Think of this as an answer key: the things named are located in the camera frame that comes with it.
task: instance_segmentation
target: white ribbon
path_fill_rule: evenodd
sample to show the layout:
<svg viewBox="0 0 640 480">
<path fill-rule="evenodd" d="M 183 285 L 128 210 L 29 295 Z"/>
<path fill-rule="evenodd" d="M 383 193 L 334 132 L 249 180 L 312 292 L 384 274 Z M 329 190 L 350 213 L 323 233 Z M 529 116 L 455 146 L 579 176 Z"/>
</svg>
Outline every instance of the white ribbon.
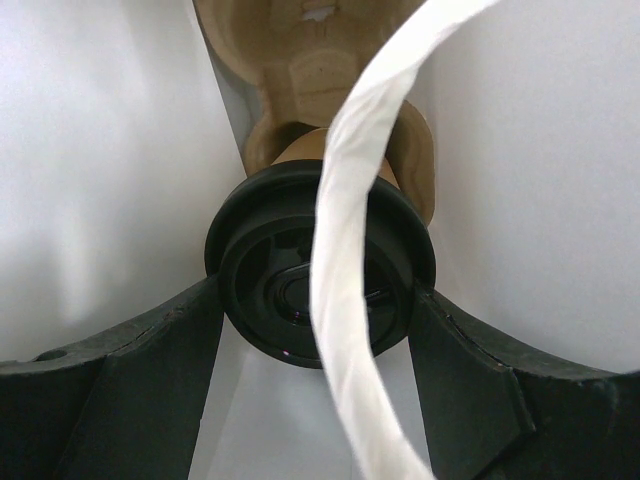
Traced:
<svg viewBox="0 0 640 480">
<path fill-rule="evenodd" d="M 311 258 L 312 324 L 338 415 L 367 480 L 434 478 L 398 423 L 369 345 L 367 196 L 420 65 L 464 22 L 497 2 L 428 0 L 364 70 L 327 136 Z"/>
</svg>

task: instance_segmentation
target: white cord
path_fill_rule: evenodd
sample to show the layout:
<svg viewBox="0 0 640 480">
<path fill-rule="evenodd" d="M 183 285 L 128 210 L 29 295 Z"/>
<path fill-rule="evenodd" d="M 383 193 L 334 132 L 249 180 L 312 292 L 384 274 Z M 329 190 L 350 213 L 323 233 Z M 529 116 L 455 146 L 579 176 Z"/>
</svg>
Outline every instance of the white cord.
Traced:
<svg viewBox="0 0 640 480">
<path fill-rule="evenodd" d="M 428 0 L 367 66 L 327 136 L 311 258 L 312 325 L 338 415 L 367 480 L 434 478 L 404 436 L 369 345 L 367 196 L 420 65 L 464 22 L 497 2 Z"/>
</svg>

